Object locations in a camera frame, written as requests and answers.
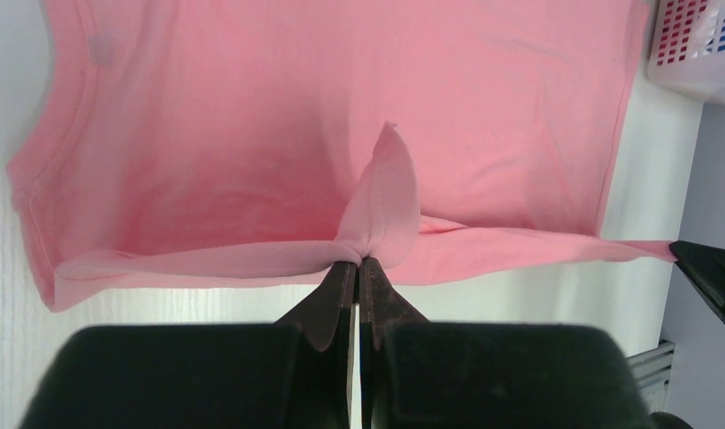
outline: gray wall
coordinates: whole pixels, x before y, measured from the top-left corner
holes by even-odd
[[[725,107],[704,108],[682,240],[725,248]],[[725,326],[673,270],[662,337],[676,343],[667,410],[695,429],[725,429]]]

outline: plastic basket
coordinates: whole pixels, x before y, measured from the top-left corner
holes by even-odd
[[[725,105],[725,0],[661,0],[647,75]]]

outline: pink t-shirt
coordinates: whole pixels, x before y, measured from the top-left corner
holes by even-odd
[[[54,80],[9,173],[55,311],[107,288],[317,282],[368,255],[399,284],[672,258],[598,238],[638,1],[46,11]]]

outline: white table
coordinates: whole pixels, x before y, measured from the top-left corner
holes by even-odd
[[[46,90],[51,57],[46,34],[38,0],[0,0],[0,428],[17,425],[57,348],[84,326],[271,322],[311,291],[308,286],[111,290],[61,314],[46,310],[30,277],[4,177],[4,164],[30,131]],[[674,239],[702,105],[655,87],[641,69],[604,236]],[[630,355],[656,346],[669,282],[669,264],[643,259],[538,266],[398,289],[432,320],[591,324],[608,331]]]

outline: white surface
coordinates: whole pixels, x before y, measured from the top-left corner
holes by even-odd
[[[48,82],[46,34],[37,0],[0,0],[0,428],[17,425],[57,348],[81,327],[269,322],[311,290],[113,290],[49,313],[30,278],[4,177],[4,164],[30,131]],[[611,187],[606,237],[678,236],[701,112],[699,103],[645,81],[642,67]],[[635,354],[657,344],[669,281],[669,264],[645,259],[539,266],[399,289],[434,320],[592,324]]]

